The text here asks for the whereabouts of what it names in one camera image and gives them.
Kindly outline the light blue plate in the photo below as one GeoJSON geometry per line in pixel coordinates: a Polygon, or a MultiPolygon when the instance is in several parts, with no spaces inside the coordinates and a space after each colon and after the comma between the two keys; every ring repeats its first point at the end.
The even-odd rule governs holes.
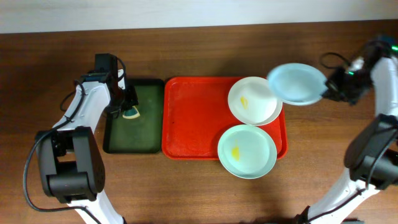
{"type": "Polygon", "coordinates": [[[267,79],[271,91],[289,105],[312,105],[327,90],[324,74],[302,63],[279,65],[268,73],[267,79]]]}

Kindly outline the green and yellow sponge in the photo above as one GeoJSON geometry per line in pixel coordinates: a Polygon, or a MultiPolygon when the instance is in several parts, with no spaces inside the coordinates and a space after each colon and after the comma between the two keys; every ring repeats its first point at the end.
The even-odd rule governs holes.
{"type": "Polygon", "coordinates": [[[133,106],[131,109],[123,112],[124,119],[136,119],[138,117],[140,117],[140,112],[136,106],[133,106]]]}

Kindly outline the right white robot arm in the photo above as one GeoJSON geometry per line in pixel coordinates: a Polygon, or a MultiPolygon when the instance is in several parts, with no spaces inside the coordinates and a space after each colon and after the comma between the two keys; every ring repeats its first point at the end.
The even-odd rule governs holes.
{"type": "Polygon", "coordinates": [[[366,199],[397,185],[397,42],[378,36],[335,67],[322,97],[355,105],[375,92],[375,117],[348,146],[345,169],[328,193],[298,214],[294,223],[346,223],[366,199]]]}

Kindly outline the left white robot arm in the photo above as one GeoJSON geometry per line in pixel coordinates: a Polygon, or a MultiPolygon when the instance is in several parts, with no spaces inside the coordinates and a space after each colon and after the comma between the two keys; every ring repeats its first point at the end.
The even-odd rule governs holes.
{"type": "Polygon", "coordinates": [[[94,137],[102,114],[108,119],[139,117],[126,67],[113,54],[96,54],[95,67],[75,81],[73,100],[48,131],[39,131],[30,155],[37,155],[44,194],[60,211],[75,210],[85,223],[125,223],[104,191],[105,168],[94,137]]]}

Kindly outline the mint green plate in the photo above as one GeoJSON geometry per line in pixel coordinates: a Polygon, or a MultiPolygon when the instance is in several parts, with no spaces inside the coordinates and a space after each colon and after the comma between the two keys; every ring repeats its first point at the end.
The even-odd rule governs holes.
{"type": "Polygon", "coordinates": [[[222,166],[242,179],[257,179],[268,174],[277,160],[273,139],[261,128],[247,124],[226,130],[217,150],[222,166]]]}

